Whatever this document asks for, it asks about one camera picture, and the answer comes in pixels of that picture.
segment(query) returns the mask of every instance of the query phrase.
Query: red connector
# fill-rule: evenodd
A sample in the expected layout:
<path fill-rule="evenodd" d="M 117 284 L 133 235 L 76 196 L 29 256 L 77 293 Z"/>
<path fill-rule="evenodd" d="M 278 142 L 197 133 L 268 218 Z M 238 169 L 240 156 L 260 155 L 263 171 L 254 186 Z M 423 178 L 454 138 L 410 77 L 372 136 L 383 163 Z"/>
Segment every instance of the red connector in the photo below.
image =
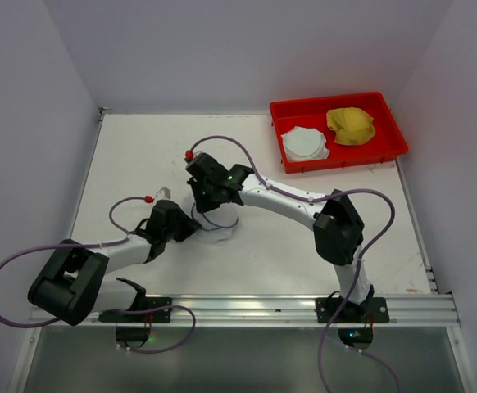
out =
<path fill-rule="evenodd" d="M 187 150 L 186 151 L 186 157 L 184 158 L 184 161 L 190 162 L 193 159 L 193 157 L 194 157 L 193 152 L 190 151 L 190 150 Z"/>

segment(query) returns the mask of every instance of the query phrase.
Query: yellow cloth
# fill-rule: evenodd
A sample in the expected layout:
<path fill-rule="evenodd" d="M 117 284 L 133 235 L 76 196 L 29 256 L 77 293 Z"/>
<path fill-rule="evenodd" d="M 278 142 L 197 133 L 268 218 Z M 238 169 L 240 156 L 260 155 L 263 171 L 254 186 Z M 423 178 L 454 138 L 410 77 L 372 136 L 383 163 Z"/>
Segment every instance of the yellow cloth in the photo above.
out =
<path fill-rule="evenodd" d="M 331 109 L 326 113 L 328 128 L 335 131 L 339 145 L 364 145 L 375 136 L 373 117 L 360 108 Z"/>

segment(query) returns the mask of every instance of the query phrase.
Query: white platform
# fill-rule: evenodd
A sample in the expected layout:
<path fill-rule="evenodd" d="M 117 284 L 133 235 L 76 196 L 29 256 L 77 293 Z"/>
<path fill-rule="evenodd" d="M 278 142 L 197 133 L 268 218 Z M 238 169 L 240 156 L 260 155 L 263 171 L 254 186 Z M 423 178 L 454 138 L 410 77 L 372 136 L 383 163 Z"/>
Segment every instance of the white platform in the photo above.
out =
<path fill-rule="evenodd" d="M 425 266 L 394 163 L 285 174 L 268 115 L 106 115 L 79 207 L 73 238 L 79 242 L 120 237 L 107 219 L 123 197 L 155 195 L 161 187 L 181 202 L 188 193 L 184 153 L 199 138 L 224 134 L 246 145 L 266 176 L 314 192 L 334 188 L 377 189 L 388 195 L 397 218 L 366 254 L 368 278 L 380 294 L 430 293 Z M 247 164 L 226 141 L 205 142 L 201 150 L 227 167 Z M 350 196 L 371 239 L 387 222 L 388 207 L 376 196 Z M 116 219 L 128 228 L 149 216 L 150 205 L 121 206 Z M 315 251 L 313 234 L 271 212 L 240 207 L 241 223 L 227 241 L 207 245 L 171 242 L 149 264 L 116 272 L 161 294 L 328 294 L 338 290 L 333 266 Z"/>

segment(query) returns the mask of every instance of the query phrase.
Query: white object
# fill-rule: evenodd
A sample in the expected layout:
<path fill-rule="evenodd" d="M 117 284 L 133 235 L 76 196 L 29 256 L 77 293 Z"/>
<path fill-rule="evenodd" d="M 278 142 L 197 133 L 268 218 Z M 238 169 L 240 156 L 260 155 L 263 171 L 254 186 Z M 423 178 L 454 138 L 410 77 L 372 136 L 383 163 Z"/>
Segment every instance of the white object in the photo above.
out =
<path fill-rule="evenodd" d="M 234 229 L 239 224 L 237 209 L 230 203 L 201 214 L 195 208 L 193 195 L 188 195 L 182 200 L 180 207 L 188 217 L 202 225 L 202 228 L 191 235 L 191 238 L 203 243 L 217 243 L 231 237 Z"/>
<path fill-rule="evenodd" d="M 282 136 L 282 142 L 290 161 L 320 160 L 329 155 L 326 137 L 318 129 L 295 127 Z"/>

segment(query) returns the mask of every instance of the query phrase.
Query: white wall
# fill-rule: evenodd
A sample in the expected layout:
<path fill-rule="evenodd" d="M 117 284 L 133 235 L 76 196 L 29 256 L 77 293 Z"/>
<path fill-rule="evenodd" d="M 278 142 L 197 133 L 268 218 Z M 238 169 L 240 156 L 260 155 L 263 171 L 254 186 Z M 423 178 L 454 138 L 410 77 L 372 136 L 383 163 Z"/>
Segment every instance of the white wall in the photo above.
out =
<path fill-rule="evenodd" d="M 455 296 L 477 377 L 477 2 L 455 0 L 394 113 L 430 259 Z"/>
<path fill-rule="evenodd" d="M 0 259 L 66 235 L 97 119 L 42 2 L 0 0 Z M 42 263 L 25 258 L 3 274 L 4 314 L 25 320 Z M 0 392 L 24 334 L 0 324 Z"/>
<path fill-rule="evenodd" d="M 267 111 L 380 90 L 394 102 L 451 0 L 45 0 L 99 106 Z"/>

